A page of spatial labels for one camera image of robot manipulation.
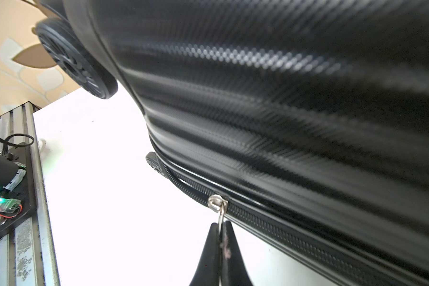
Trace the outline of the silver zipper pull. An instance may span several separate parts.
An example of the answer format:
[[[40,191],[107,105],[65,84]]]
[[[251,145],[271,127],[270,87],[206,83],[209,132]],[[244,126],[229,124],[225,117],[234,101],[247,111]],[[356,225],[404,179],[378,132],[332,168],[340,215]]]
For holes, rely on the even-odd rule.
[[[208,207],[218,214],[218,229],[221,232],[228,201],[218,194],[211,195],[207,200]]]

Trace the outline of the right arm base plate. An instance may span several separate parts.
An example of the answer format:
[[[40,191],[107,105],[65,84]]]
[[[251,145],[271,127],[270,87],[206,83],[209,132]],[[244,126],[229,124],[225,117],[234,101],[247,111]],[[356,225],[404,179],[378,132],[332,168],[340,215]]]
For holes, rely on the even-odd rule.
[[[0,239],[36,212],[35,182],[29,147],[0,155]]]

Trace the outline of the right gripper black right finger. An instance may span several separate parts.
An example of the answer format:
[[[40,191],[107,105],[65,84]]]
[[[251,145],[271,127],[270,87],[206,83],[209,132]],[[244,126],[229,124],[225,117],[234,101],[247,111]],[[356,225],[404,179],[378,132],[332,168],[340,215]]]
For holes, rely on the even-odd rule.
[[[223,286],[253,286],[232,223],[228,220],[222,224],[221,249],[221,284]]]

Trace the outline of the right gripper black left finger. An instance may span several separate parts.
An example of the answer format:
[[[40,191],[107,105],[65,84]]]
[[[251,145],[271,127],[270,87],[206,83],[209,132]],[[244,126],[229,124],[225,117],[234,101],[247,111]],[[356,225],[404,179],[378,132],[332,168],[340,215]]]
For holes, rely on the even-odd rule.
[[[220,234],[217,223],[210,226],[190,286],[218,286],[220,283]]]

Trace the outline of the black hard-shell suitcase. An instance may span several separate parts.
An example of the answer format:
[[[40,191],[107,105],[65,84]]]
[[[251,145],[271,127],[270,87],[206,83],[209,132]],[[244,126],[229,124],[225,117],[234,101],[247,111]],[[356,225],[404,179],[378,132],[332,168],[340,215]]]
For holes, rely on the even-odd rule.
[[[147,161],[330,280],[429,286],[429,1],[42,1],[89,93],[122,84]]]

